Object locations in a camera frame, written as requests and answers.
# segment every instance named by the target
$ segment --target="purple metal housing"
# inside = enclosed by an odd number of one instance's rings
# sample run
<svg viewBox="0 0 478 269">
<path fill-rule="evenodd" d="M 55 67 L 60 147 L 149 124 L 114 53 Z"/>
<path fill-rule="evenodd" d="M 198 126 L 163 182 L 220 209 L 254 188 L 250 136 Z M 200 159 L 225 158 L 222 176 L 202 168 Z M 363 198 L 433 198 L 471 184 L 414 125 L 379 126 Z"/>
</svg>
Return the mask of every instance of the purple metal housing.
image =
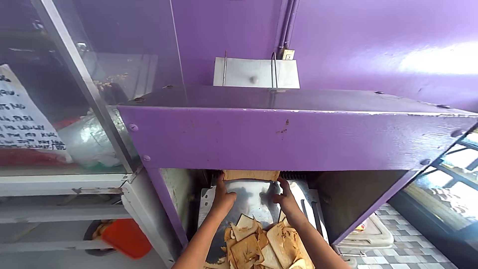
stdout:
<svg viewBox="0 0 478 269">
<path fill-rule="evenodd" d="M 135 126 L 134 145 L 184 245 L 160 168 L 334 171 L 309 185 L 330 196 L 324 218 L 339 227 L 329 234 L 338 243 L 478 117 L 359 90 L 187 86 L 143 97 L 119 111 Z M 339 217 L 334 209 L 349 212 Z"/>
</svg>

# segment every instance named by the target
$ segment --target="purple metal leg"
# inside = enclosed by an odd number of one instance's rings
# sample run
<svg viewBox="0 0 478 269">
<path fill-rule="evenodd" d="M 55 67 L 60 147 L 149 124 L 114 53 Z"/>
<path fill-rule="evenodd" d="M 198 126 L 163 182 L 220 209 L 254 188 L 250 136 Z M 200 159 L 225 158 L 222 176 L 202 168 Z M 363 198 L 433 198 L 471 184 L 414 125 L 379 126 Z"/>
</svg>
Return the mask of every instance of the purple metal leg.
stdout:
<svg viewBox="0 0 478 269">
<path fill-rule="evenodd" d="M 183 229 L 183 225 L 181 223 L 181 220 L 179 219 L 173 201 L 169 196 L 168 188 L 166 187 L 166 183 L 163 180 L 161 172 L 158 168 L 147 168 L 146 170 L 148 171 L 148 174 L 151 178 L 151 182 L 154 185 L 156 192 L 158 193 L 159 199 L 161 200 L 161 203 L 163 204 L 163 207 L 168 214 L 169 220 L 173 225 L 173 229 L 178 235 L 178 239 L 184 249 L 189 243 L 189 241 L 187 240 L 186 231 Z"/>
<path fill-rule="evenodd" d="M 360 216 L 347 230 L 345 230 L 333 244 L 338 244 L 348 234 L 350 234 L 360 223 L 364 222 L 372 213 L 374 213 L 380 206 L 386 203 L 394 194 L 401 190 L 410 180 L 412 180 L 421 170 L 409 170 L 403 177 L 401 177 L 390 189 L 388 189 L 378 200 L 373 203 L 362 216 Z"/>
</svg>

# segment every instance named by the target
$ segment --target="glass panel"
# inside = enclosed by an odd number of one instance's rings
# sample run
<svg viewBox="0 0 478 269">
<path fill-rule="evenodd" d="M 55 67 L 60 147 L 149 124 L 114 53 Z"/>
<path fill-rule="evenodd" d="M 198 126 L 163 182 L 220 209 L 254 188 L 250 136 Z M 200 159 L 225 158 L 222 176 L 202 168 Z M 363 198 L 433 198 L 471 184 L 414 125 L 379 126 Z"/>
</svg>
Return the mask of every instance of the glass panel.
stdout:
<svg viewBox="0 0 478 269">
<path fill-rule="evenodd" d="M 140 162 L 116 105 L 183 78 L 169 1 L 53 0 L 89 75 Z"/>
<path fill-rule="evenodd" d="M 0 9 L 0 174 L 124 173 L 29 0 Z"/>
<path fill-rule="evenodd" d="M 467 219 L 478 220 L 478 191 L 470 186 L 457 182 L 450 188 L 450 194 L 457 198 L 453 208 Z"/>
<path fill-rule="evenodd" d="M 478 151 L 473 145 L 476 144 L 475 141 L 478 141 L 478 134 L 471 133 L 463 141 L 468 143 L 467 146 L 464 146 L 466 144 L 453 146 L 442 157 L 441 164 L 434 162 L 425 172 L 436 168 L 441 170 L 429 174 L 424 172 L 424 176 L 419 175 L 404 189 L 455 231 L 470 226 L 478 220 L 477 174 L 465 169 L 478 158 Z"/>
<path fill-rule="evenodd" d="M 477 158 L 478 158 L 478 151 L 471 148 L 467 148 L 455 153 L 445 155 L 443 157 L 443 162 L 451 166 L 465 168 Z"/>
<path fill-rule="evenodd" d="M 415 184 L 422 189 L 441 188 L 453 179 L 442 171 L 435 171 L 426 176 L 417 178 Z"/>
</svg>

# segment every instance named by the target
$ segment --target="tiled floor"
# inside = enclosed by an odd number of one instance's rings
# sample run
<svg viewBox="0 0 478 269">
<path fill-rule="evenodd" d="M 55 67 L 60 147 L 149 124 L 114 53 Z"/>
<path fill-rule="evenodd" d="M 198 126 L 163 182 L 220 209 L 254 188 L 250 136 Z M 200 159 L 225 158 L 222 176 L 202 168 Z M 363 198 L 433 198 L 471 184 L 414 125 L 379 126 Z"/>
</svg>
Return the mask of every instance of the tiled floor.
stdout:
<svg viewBox="0 0 478 269">
<path fill-rule="evenodd" d="M 456 269 L 438 249 L 390 205 L 375 212 L 393 234 L 392 248 L 367 251 L 357 258 L 358 269 Z"/>
</svg>

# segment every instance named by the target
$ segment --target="orange container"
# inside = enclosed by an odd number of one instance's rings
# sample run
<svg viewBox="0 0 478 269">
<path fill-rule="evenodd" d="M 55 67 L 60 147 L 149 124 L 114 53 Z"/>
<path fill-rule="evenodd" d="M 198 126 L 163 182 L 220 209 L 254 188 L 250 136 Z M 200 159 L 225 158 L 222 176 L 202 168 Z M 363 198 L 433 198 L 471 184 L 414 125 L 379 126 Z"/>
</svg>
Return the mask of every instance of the orange container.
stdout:
<svg viewBox="0 0 478 269">
<path fill-rule="evenodd" d="M 101 235 L 101 240 L 131 259 L 144 257 L 152 246 L 133 219 L 113 222 Z"/>
</svg>

